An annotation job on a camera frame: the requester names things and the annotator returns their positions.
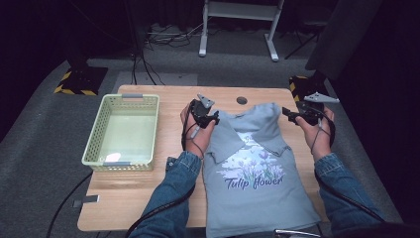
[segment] green plastic basket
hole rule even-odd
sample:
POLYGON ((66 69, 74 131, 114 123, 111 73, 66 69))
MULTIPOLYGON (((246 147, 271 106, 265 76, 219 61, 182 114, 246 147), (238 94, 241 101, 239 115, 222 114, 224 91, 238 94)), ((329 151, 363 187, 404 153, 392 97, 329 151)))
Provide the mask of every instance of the green plastic basket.
POLYGON ((151 171, 158 103, 159 97, 154 94, 105 95, 82 163, 94 171, 151 171))

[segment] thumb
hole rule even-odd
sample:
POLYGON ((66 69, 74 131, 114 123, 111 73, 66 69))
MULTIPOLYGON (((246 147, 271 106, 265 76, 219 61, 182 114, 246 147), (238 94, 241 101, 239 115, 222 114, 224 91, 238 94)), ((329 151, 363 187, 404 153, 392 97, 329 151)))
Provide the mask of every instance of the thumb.
POLYGON ((215 125, 216 125, 216 121, 211 120, 210 123, 207 125, 206 129, 204 129, 204 131, 208 134, 211 134, 214 130, 215 125))
POLYGON ((296 123, 303 129, 303 131, 307 131, 311 128, 311 125, 307 123, 301 116, 296 117, 296 123))

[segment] denim sleeve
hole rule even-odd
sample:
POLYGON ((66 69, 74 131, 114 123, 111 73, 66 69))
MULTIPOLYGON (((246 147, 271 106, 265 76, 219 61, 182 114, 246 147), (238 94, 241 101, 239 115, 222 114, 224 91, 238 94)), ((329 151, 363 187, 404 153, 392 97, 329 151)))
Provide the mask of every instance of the denim sleeve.
MULTIPOLYGON (((178 159, 168 158, 165 177, 152 194, 142 216, 186 195, 195 185, 200 169, 201 160, 192 153, 182 152, 178 159)), ((188 201, 185 200, 141 222, 130 238, 183 237, 188 215, 188 201)))
MULTIPOLYGON (((374 206, 362 185, 346 169, 336 154, 331 153, 317 161, 315 163, 315 173, 326 185, 381 216, 380 211, 374 206)), ((380 223, 380 221, 358 207, 331 194, 322 186, 320 187, 320 194, 324 200, 328 219, 331 221, 333 235, 340 235, 351 230, 380 223)))

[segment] small round object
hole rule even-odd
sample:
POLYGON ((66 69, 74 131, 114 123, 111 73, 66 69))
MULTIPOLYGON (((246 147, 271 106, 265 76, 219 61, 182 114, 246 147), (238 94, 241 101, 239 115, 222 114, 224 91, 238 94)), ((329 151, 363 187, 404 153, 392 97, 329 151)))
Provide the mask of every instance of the small round object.
POLYGON ((237 102, 241 105, 245 105, 245 104, 247 104, 248 100, 247 100, 247 98, 245 98, 243 96, 240 96, 240 97, 237 98, 237 102))

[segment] white metal stand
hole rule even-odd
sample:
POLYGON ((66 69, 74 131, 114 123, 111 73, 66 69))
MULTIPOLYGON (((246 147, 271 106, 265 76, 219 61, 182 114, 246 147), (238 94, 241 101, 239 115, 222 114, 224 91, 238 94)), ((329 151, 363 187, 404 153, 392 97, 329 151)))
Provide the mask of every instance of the white metal stand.
POLYGON ((207 53, 207 21, 208 17, 226 17, 226 18, 241 18, 272 21, 269 34, 264 34, 266 45, 268 46, 269 54, 273 61, 278 61, 278 55, 275 51, 272 37, 274 36, 275 28, 277 27, 278 18, 280 17, 281 9, 284 0, 279 0, 277 6, 262 6, 251 4, 238 4, 227 2, 212 2, 205 0, 203 9, 203 33, 201 34, 199 55, 205 57, 207 53))

